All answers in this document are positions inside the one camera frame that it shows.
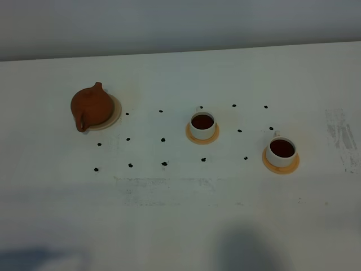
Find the brown clay teapot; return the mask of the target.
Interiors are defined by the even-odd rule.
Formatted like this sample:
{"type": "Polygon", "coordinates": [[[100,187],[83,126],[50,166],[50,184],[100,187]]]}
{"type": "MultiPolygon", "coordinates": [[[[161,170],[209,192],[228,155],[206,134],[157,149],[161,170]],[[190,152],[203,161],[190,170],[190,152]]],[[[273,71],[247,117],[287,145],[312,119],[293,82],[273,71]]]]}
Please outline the brown clay teapot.
{"type": "Polygon", "coordinates": [[[79,132],[107,121],[113,112],[113,101],[101,82],[77,92],[71,100],[71,111],[79,132]]]}

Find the beige round teapot coaster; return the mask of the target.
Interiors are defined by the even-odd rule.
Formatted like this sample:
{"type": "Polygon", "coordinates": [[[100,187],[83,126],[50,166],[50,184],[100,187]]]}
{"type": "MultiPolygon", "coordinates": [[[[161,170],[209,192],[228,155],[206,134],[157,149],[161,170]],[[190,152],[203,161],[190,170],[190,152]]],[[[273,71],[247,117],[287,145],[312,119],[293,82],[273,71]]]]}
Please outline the beige round teapot coaster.
{"type": "Polygon", "coordinates": [[[118,119],[120,118],[121,116],[121,112],[122,112],[122,106],[121,106],[121,103],[120,101],[114,97],[113,95],[109,95],[112,102],[113,102],[113,111],[112,111],[112,114],[111,116],[109,117],[108,120],[106,120],[105,122],[101,123],[101,124],[98,124],[98,125],[93,125],[93,126],[90,126],[88,128],[88,130],[90,131],[96,131],[96,130],[103,130],[103,129],[107,129],[109,128],[110,126],[112,126],[113,124],[115,124],[118,119]]]}

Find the orange coaster near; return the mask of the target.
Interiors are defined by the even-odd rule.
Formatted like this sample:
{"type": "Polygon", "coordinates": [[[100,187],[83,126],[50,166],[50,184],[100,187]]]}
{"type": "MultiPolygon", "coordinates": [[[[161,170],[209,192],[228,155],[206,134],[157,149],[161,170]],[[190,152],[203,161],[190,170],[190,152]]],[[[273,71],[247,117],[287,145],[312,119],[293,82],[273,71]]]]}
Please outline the orange coaster near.
{"type": "Polygon", "coordinates": [[[188,123],[186,126],[186,136],[187,138],[198,145],[208,145],[214,142],[219,136],[219,125],[214,123],[208,129],[197,129],[191,123],[188,123]]]}

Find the orange coaster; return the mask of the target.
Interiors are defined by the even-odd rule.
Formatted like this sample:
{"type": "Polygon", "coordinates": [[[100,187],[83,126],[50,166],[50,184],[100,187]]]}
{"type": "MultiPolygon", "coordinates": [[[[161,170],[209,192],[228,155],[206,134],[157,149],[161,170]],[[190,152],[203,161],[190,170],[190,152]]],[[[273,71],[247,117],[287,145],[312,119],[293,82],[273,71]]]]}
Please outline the orange coaster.
{"type": "Polygon", "coordinates": [[[219,125],[214,123],[208,129],[197,129],[191,123],[188,123],[186,126],[186,136],[187,138],[198,145],[208,145],[214,142],[219,136],[219,125]]]}
{"type": "Polygon", "coordinates": [[[271,172],[276,174],[291,174],[298,168],[300,156],[298,153],[295,153],[290,158],[281,158],[266,147],[262,153],[262,161],[264,166],[271,172]]]}

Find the white teacup near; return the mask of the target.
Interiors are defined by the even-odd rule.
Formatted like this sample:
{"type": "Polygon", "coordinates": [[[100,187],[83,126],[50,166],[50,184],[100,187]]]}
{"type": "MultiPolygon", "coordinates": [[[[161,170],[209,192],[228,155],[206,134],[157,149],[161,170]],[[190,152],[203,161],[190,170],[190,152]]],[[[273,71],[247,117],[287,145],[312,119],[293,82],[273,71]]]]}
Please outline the white teacup near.
{"type": "Polygon", "coordinates": [[[191,116],[189,121],[197,129],[208,129],[216,123],[215,117],[212,113],[206,111],[203,106],[195,109],[195,113],[191,116]]]}

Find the white teacup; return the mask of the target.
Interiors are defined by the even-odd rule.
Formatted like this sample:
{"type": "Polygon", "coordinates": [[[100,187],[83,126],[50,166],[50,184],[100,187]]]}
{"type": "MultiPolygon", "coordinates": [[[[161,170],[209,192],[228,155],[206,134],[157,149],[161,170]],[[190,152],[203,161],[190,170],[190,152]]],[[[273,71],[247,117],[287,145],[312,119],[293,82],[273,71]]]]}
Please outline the white teacup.
{"type": "Polygon", "coordinates": [[[195,113],[191,116],[189,121],[197,129],[208,129],[216,123],[215,117],[212,113],[206,111],[203,106],[195,109],[195,113]]]}
{"type": "Polygon", "coordinates": [[[281,158],[290,158],[297,153],[295,143],[288,137],[280,135],[278,130],[275,131],[274,136],[267,147],[276,156],[281,158]]]}

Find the white teacup far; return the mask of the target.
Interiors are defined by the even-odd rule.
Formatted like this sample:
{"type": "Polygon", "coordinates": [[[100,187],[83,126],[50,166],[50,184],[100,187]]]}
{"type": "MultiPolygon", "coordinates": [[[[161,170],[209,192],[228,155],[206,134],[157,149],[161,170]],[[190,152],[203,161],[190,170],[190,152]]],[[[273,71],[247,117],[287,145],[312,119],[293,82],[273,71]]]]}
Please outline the white teacup far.
{"type": "Polygon", "coordinates": [[[275,131],[274,136],[267,147],[276,156],[281,158],[290,158],[297,153],[295,143],[288,137],[280,135],[278,130],[275,131]]]}

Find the orange coaster far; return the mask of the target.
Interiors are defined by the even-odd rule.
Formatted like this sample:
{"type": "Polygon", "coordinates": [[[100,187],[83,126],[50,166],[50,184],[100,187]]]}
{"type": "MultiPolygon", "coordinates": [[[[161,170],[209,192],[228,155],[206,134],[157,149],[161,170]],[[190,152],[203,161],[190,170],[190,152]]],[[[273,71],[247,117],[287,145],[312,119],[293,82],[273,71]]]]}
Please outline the orange coaster far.
{"type": "Polygon", "coordinates": [[[276,174],[291,174],[298,168],[300,156],[298,153],[295,153],[290,158],[281,158],[266,147],[262,153],[262,161],[264,166],[271,172],[276,174]]]}

